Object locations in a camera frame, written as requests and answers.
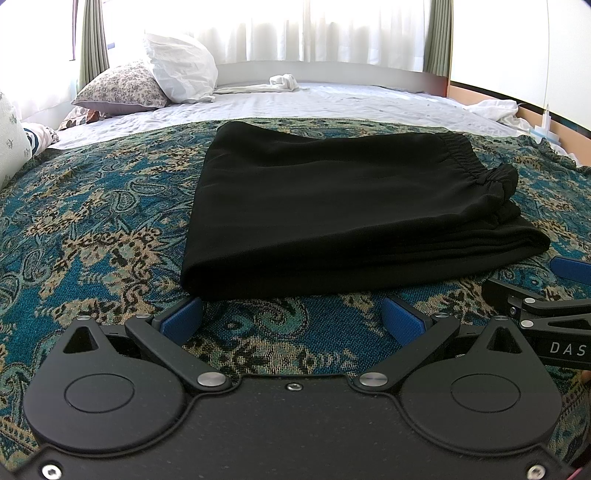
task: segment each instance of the metal pin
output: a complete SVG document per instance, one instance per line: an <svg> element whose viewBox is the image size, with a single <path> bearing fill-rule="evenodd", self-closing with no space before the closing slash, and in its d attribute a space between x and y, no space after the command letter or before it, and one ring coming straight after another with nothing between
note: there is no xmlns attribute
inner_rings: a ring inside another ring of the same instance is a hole
<svg viewBox="0 0 591 480"><path fill-rule="evenodd" d="M288 383L286 386L286 389L289 390L290 392L299 392L300 390L302 390L304 387L302 386L302 384L299 383Z"/></svg>
<svg viewBox="0 0 591 480"><path fill-rule="evenodd" d="M58 480L59 478L61 478L60 468L50 463L48 465L43 466L43 468L41 469L41 473L45 478L47 478L47 480Z"/></svg>
<svg viewBox="0 0 591 480"><path fill-rule="evenodd" d="M359 383L364 387L383 387L388 377L380 372L367 372L359 377Z"/></svg>
<svg viewBox="0 0 591 480"><path fill-rule="evenodd" d="M534 465L527 470L527 480L542 480L546 475L546 468L543 465Z"/></svg>
<svg viewBox="0 0 591 480"><path fill-rule="evenodd" d="M226 376L220 372L205 372L197 377L197 383L204 387L219 387L226 381Z"/></svg>

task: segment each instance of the white bed sheet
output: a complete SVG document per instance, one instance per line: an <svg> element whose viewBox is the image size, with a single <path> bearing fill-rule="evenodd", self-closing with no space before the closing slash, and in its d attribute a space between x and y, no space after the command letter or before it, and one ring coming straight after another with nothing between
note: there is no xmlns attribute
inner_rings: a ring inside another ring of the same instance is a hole
<svg viewBox="0 0 591 480"><path fill-rule="evenodd" d="M60 131L52 148L73 148L204 120L239 118L352 118L445 127L493 137L517 136L519 131L480 117L454 100L381 87L303 83L296 92L215 95L212 103L171 105L154 112L117 116Z"/></svg>

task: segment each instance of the pillow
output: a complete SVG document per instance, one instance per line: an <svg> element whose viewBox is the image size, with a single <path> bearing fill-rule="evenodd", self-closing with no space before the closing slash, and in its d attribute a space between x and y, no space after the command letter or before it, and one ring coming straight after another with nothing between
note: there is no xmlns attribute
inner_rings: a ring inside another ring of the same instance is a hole
<svg viewBox="0 0 591 480"><path fill-rule="evenodd" d="M146 33L148 68L174 103L213 100L217 67L209 50L187 35L164 37Z"/></svg>
<svg viewBox="0 0 591 480"><path fill-rule="evenodd" d="M72 105L89 110L127 115L166 106L168 98L142 61L105 70L86 85Z"/></svg>
<svg viewBox="0 0 591 480"><path fill-rule="evenodd" d="M0 190L31 157L31 144L17 111L0 92Z"/></svg>
<svg viewBox="0 0 591 480"><path fill-rule="evenodd" d="M66 128L76 127L78 125L91 124L109 118L108 113L98 112L96 110L88 110L83 106L77 106L68 113L67 117L64 118L63 122L57 128L59 130L65 130Z"/></svg>
<svg viewBox="0 0 591 480"><path fill-rule="evenodd" d="M33 157L42 153L49 145L60 141L60 137L54 129L41 124L22 124L22 127L31 144Z"/></svg>

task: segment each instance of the patterned pillow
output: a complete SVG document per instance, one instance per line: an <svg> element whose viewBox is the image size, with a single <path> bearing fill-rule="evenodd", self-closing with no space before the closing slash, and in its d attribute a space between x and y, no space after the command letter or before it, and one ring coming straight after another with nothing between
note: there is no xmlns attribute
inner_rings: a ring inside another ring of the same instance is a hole
<svg viewBox="0 0 591 480"><path fill-rule="evenodd" d="M31 159L31 144L17 111L0 92L0 190Z"/></svg>
<svg viewBox="0 0 591 480"><path fill-rule="evenodd" d="M75 106L72 111L68 113L67 117L63 119L57 129L58 131L65 130L66 128L76 127L78 125L98 122L99 120L104 120L109 117L110 115L108 113L88 110L88 108L84 108L83 106Z"/></svg>
<svg viewBox="0 0 591 480"><path fill-rule="evenodd" d="M31 144L33 157L42 153L49 145L60 141L60 137L57 136L56 131L45 125L23 123L22 127Z"/></svg>
<svg viewBox="0 0 591 480"><path fill-rule="evenodd" d="M111 115L149 112L165 107L168 98L141 61L114 67L86 85L72 102Z"/></svg>

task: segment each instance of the blue gripper pad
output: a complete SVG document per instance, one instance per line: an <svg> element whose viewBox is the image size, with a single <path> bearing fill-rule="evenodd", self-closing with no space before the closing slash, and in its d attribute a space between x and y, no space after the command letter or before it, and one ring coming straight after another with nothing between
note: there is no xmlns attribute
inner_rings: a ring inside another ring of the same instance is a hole
<svg viewBox="0 0 591 480"><path fill-rule="evenodd" d="M160 333L177 345L183 345L198 330L203 319L203 302L199 297L184 302L178 309L173 307L165 312L170 314L160 324Z"/></svg>
<svg viewBox="0 0 591 480"><path fill-rule="evenodd" d="M408 345L433 325L429 317L398 298L386 298L382 302L382 323L402 346Z"/></svg>
<svg viewBox="0 0 591 480"><path fill-rule="evenodd" d="M591 285L591 263L574 258L554 257L550 260L550 270L562 278Z"/></svg>

